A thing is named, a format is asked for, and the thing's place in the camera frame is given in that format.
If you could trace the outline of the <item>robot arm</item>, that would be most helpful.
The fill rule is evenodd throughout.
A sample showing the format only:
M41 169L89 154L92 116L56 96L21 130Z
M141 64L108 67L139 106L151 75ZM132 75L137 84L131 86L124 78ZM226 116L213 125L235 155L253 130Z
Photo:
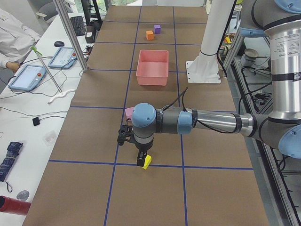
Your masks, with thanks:
M301 156L301 3L298 0L246 0L242 35L270 39L273 109L269 115L217 113L195 109L134 107L131 142L138 148L137 165L145 164L154 133L188 134L193 128L240 133L260 140L282 154Z

